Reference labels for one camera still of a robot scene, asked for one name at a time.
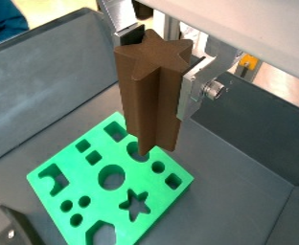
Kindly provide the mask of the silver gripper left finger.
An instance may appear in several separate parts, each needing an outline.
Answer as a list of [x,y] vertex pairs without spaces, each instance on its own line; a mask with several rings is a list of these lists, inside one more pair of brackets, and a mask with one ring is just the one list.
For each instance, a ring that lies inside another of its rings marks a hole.
[[113,46],[141,42],[144,25],[137,22],[132,0],[97,0],[111,28]]

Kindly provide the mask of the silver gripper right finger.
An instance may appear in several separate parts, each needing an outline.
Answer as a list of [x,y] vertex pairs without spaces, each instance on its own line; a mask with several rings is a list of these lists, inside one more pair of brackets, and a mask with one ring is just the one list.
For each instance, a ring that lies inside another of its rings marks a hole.
[[186,120],[199,109],[204,98],[216,100],[224,86],[216,81],[242,57],[242,51],[222,42],[212,35],[207,37],[204,56],[187,70],[180,88],[176,117]]

